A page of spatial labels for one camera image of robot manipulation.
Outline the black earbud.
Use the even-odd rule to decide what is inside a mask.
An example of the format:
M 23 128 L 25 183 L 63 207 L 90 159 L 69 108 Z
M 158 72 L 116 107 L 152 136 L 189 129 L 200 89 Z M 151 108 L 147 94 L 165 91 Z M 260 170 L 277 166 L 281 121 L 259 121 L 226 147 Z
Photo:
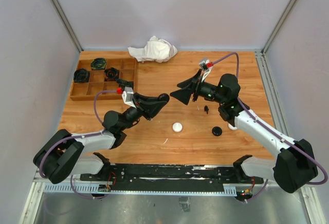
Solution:
M 204 111 L 206 112 L 206 114 L 209 113 L 209 107 L 207 105 L 204 106 Z

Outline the white round case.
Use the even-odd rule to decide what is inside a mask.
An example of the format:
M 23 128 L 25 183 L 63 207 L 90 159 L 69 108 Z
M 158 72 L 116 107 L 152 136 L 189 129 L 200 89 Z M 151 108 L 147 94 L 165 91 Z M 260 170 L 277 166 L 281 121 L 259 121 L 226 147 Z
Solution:
M 179 122 L 175 122 L 173 125 L 172 125 L 172 130 L 176 133 L 180 133 L 183 129 L 183 126 L 181 123 Z

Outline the black round case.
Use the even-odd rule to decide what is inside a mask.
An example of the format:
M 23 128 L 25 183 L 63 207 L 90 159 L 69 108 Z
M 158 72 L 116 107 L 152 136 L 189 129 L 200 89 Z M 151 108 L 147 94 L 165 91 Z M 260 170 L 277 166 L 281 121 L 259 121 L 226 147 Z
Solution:
M 221 136 L 223 133 L 223 130 L 219 126 L 214 126 L 211 131 L 212 131 L 212 134 L 217 137 Z

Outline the white earbud charging case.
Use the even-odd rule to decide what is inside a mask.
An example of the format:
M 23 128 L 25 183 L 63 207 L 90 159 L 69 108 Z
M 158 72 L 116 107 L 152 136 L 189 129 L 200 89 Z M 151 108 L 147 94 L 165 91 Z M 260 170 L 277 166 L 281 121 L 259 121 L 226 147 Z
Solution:
M 235 126 L 233 126 L 233 125 L 231 125 L 231 124 L 228 124 L 228 128 L 229 128 L 230 130 L 237 130 L 237 127 L 235 127 Z

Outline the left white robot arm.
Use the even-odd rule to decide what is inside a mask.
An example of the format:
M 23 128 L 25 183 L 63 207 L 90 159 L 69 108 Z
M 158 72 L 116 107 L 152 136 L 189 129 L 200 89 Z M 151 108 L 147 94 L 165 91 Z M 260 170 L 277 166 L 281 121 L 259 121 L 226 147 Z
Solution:
M 137 125 L 140 118 L 152 120 L 169 102 L 168 94 L 147 97 L 134 92 L 123 92 L 129 107 L 123 112 L 110 110 L 101 120 L 102 130 L 73 134 L 66 129 L 57 131 L 37 152 L 33 163 L 39 175 L 53 184 L 73 175 L 86 175 L 103 181 L 110 176 L 111 163 L 98 151 L 119 147 L 126 134 L 124 130 Z

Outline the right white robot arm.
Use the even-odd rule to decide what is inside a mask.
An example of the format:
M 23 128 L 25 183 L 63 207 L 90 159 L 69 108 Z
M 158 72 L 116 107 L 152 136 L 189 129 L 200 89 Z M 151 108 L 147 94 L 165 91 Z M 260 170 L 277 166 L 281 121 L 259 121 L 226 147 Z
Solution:
M 237 77 L 226 73 L 217 86 L 204 82 L 201 72 L 177 84 L 171 97 L 187 105 L 198 97 L 219 104 L 221 118 L 231 126 L 241 129 L 263 145 L 273 160 L 245 155 L 233 164 L 233 177 L 244 183 L 250 177 L 275 181 L 281 189 L 293 193 L 318 176 L 313 148 L 305 139 L 299 141 L 279 132 L 238 98 L 240 85 Z

